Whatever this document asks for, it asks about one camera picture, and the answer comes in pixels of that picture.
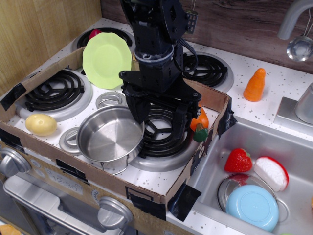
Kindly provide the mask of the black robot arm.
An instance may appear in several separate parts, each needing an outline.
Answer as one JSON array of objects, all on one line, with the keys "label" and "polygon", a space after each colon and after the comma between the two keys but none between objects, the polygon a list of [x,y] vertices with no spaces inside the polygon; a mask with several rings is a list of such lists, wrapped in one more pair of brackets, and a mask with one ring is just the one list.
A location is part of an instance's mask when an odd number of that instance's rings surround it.
[{"label": "black robot arm", "polygon": [[183,80],[183,48],[195,51],[183,39],[190,31],[191,13],[178,0],[123,0],[123,12],[132,28],[134,56],[139,70],[122,71],[122,90],[138,123],[153,104],[171,111],[172,133],[180,139],[200,112],[201,95]]}]

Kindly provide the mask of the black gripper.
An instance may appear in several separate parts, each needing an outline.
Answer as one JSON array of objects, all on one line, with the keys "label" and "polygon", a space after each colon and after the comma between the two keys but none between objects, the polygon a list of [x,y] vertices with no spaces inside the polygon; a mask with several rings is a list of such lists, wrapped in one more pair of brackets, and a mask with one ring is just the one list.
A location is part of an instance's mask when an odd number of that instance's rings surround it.
[{"label": "black gripper", "polygon": [[119,73],[123,93],[136,122],[148,116],[151,104],[174,111],[173,138],[179,140],[199,110],[201,95],[183,80],[186,72],[182,57],[174,57],[164,64],[139,63],[138,70]]}]

